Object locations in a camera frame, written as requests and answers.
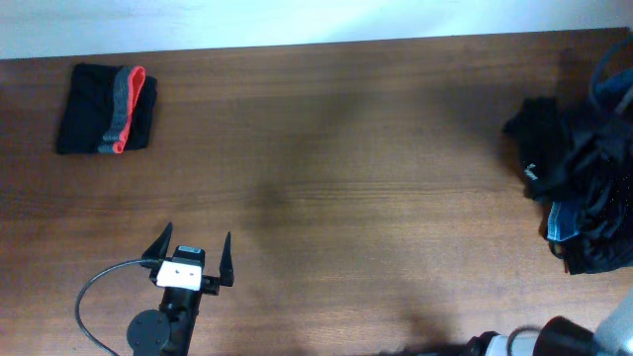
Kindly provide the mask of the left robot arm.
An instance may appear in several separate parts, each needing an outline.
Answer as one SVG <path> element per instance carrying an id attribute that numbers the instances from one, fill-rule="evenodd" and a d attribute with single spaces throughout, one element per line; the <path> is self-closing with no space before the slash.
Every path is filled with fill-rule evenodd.
<path id="1" fill-rule="evenodd" d="M 149 270 L 150 282 L 163 290 L 156 310 L 137 314 L 127 330 L 133 354 L 146 356 L 186 356 L 204 295 L 216 296 L 222 287 L 234 283 L 231 235 L 225 239 L 218 277 L 204 273 L 206 252 L 202 248 L 179 245 L 167 255 L 173 224 L 142 254 L 141 266 Z"/>

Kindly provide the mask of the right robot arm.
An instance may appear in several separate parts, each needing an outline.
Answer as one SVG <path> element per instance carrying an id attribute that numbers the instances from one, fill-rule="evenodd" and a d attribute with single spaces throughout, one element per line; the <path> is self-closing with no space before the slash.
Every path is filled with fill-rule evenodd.
<path id="1" fill-rule="evenodd" d="M 632 356 L 632 291 L 590 331 L 563 316 L 543 326 L 524 325 L 509 335 L 486 332 L 459 356 Z"/>

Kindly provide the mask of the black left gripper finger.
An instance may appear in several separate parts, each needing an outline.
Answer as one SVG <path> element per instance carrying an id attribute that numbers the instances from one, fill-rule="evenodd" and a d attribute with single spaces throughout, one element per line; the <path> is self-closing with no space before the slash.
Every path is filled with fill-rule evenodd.
<path id="1" fill-rule="evenodd" d="M 223 254 L 220 262 L 220 285 L 232 287 L 234 283 L 234 270 L 231 258 L 231 233 L 228 232 L 224 244 Z"/>
<path id="2" fill-rule="evenodd" d="M 160 236 L 141 255 L 143 268 L 152 269 L 159 261 L 166 257 L 173 231 L 173 223 L 169 222 Z"/>

